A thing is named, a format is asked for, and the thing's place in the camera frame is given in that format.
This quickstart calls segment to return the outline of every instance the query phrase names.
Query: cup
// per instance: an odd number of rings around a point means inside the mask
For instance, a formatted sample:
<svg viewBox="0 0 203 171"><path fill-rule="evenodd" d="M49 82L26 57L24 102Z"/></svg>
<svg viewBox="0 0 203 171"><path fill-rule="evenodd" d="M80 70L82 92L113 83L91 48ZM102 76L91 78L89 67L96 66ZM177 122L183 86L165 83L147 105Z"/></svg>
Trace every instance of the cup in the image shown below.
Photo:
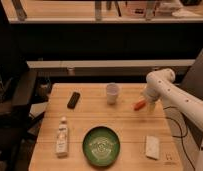
<svg viewBox="0 0 203 171"><path fill-rule="evenodd" d="M119 86L116 83L109 83L106 86L107 103L115 104L119 95Z"/></svg>

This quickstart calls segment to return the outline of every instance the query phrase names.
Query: remote control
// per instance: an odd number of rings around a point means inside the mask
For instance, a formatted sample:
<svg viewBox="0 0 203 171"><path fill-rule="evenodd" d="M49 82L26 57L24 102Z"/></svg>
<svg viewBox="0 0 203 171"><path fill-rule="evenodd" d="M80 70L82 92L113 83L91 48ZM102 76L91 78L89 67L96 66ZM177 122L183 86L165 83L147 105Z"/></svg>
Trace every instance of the remote control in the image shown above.
<svg viewBox="0 0 203 171"><path fill-rule="evenodd" d="M73 92L68 104L67 104L67 107L70 108L70 109L74 109L75 106L76 106L76 103L78 102L79 100L79 97L80 97L80 93L78 92Z"/></svg>
<svg viewBox="0 0 203 171"><path fill-rule="evenodd" d="M146 136L146 156L152 159L159 159L159 139L154 136Z"/></svg>
<svg viewBox="0 0 203 171"><path fill-rule="evenodd" d="M67 124L61 123L57 132L56 155L64 157L68 154L68 127Z"/></svg>

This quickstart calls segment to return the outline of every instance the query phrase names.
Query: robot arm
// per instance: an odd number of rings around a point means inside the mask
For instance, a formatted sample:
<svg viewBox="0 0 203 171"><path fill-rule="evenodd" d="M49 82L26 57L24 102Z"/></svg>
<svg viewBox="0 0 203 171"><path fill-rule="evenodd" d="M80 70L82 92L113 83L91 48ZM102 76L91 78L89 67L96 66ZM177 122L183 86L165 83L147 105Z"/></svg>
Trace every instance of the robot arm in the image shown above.
<svg viewBox="0 0 203 171"><path fill-rule="evenodd" d="M153 71L147 75L147 87L143 92L148 102L159 98L170 100L186 117L203 131L203 101L179 89L172 82L175 73L171 69ZM196 165L196 171L203 171L203 140Z"/></svg>

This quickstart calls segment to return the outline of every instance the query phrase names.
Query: white bottle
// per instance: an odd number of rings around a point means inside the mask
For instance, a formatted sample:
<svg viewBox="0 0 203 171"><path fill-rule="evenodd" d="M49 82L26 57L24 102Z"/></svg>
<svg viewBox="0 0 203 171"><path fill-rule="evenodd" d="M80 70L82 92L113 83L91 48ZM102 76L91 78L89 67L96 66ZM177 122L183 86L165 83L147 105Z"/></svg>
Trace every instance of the white bottle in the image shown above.
<svg viewBox="0 0 203 171"><path fill-rule="evenodd" d="M68 154L68 127L66 119L62 118L57 131L56 141L56 155L58 157L64 157Z"/></svg>

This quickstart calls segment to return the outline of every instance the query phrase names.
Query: green plate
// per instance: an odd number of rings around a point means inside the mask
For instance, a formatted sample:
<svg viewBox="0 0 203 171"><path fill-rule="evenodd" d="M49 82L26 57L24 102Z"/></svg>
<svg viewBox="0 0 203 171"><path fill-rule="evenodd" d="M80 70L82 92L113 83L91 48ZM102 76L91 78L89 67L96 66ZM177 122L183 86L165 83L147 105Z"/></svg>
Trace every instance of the green plate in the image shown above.
<svg viewBox="0 0 203 171"><path fill-rule="evenodd" d="M83 152L94 166L109 166L120 151L120 142L110 128L99 126L91 129L82 144Z"/></svg>

